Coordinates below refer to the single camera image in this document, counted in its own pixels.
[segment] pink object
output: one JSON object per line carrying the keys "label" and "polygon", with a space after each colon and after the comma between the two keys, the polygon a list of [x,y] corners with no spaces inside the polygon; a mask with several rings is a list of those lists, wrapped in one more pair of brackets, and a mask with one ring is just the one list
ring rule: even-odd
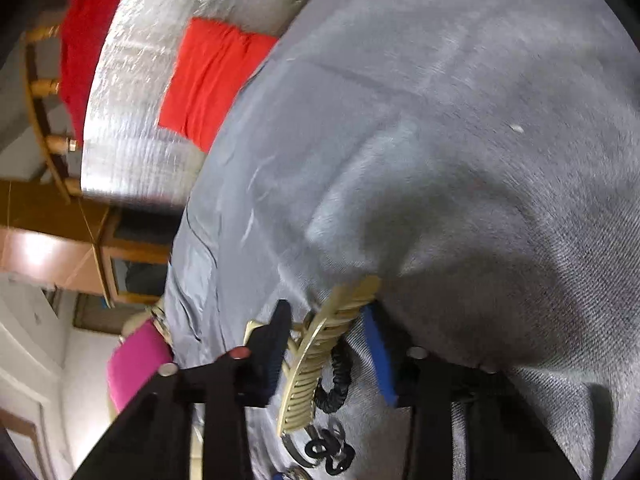
{"label": "pink object", "polygon": [[169,346],[148,319],[115,349],[107,363],[107,384],[120,413],[158,367],[173,361]]}

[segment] red cloth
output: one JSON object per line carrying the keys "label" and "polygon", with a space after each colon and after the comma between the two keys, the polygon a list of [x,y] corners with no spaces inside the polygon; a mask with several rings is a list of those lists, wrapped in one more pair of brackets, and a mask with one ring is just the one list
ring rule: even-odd
{"label": "red cloth", "polygon": [[60,29],[58,95],[66,105],[80,143],[95,68],[119,3],[120,0],[70,0]]}
{"label": "red cloth", "polygon": [[159,126],[207,153],[236,94],[277,41],[228,23],[192,18],[162,102]]}

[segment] black scrunchie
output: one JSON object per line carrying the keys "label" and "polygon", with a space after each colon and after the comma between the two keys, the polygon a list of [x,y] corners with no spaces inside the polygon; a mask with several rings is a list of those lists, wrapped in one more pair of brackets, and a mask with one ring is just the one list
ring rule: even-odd
{"label": "black scrunchie", "polygon": [[334,387],[327,393],[322,387],[322,378],[320,378],[314,396],[316,406],[325,413],[337,412],[347,400],[349,393],[353,362],[343,338],[338,339],[331,350],[331,366],[334,370]]}

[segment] orange-red folded cloth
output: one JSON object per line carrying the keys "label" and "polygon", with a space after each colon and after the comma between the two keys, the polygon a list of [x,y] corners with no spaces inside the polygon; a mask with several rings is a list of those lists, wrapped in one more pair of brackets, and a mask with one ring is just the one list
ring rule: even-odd
{"label": "orange-red folded cloth", "polygon": [[207,153],[236,94],[277,41],[228,23],[192,18],[158,125]]}

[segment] black coiled cord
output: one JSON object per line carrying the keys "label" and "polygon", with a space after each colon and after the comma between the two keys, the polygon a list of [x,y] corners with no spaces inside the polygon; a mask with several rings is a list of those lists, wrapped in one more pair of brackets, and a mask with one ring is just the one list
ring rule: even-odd
{"label": "black coiled cord", "polygon": [[337,412],[347,400],[351,384],[351,367],[353,362],[349,348],[343,338],[331,350],[331,367],[334,370],[334,387],[327,393],[322,387],[322,378],[318,381],[314,402],[325,413]]}

